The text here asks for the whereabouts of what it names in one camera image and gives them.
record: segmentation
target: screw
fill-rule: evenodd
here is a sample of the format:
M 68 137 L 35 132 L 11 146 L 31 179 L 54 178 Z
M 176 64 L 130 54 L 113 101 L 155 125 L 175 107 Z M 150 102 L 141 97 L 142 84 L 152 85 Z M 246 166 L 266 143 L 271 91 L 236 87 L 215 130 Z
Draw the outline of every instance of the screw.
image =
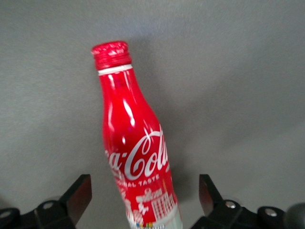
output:
M 11 214 L 11 211 L 5 211 L 0 215 L 0 219 L 3 219 Z
M 43 209 L 48 209 L 48 208 L 50 208 L 52 206 L 53 206 L 53 202 L 48 202 L 48 203 L 45 203 L 42 208 Z
M 232 208 L 232 209 L 236 208 L 236 205 L 235 205 L 232 201 L 227 201 L 227 202 L 225 203 L 225 205 L 226 205 L 228 208 Z
M 273 209 L 271 209 L 271 208 L 266 208 L 266 209 L 265 209 L 265 213 L 266 213 L 267 215 L 269 215 L 269 216 L 272 216 L 272 217 L 277 216 L 277 213 L 276 213 Z

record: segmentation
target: bottle cap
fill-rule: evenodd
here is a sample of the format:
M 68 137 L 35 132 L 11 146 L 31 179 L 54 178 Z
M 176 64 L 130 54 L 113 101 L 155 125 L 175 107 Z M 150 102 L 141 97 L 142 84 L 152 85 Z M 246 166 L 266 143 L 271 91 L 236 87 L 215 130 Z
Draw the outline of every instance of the bottle cap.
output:
M 132 63 L 128 43 L 124 41 L 98 44 L 92 48 L 91 53 L 95 58 L 96 70 Z

